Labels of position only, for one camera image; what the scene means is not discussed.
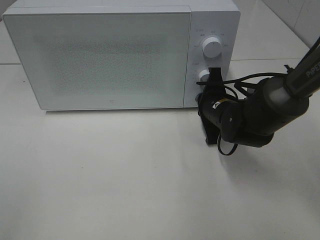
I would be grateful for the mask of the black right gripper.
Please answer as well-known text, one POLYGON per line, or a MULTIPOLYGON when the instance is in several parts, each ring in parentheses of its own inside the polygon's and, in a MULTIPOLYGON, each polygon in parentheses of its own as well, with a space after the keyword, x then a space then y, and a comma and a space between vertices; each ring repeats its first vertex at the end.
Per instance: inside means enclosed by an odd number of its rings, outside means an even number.
POLYGON ((200 116, 202 126, 205 133, 205 142, 208 146, 218 143, 220 135, 220 124, 216 118, 211 118, 214 111, 222 103, 226 96, 223 83, 222 70, 220 67, 210 67, 207 81, 198 81, 196 84, 200 86, 201 92, 195 97, 197 103, 197 111, 200 116))

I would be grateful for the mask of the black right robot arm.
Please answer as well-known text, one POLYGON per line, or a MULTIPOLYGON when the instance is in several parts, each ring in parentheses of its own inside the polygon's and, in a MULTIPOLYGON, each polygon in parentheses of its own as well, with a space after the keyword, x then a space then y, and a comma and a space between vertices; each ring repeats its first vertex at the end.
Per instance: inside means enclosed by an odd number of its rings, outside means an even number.
POLYGON ((261 148, 274 133, 302 116, 309 98, 320 89, 320 42, 317 40, 295 68, 263 72, 223 81, 221 69, 209 68, 203 91, 196 97, 206 143, 261 148))

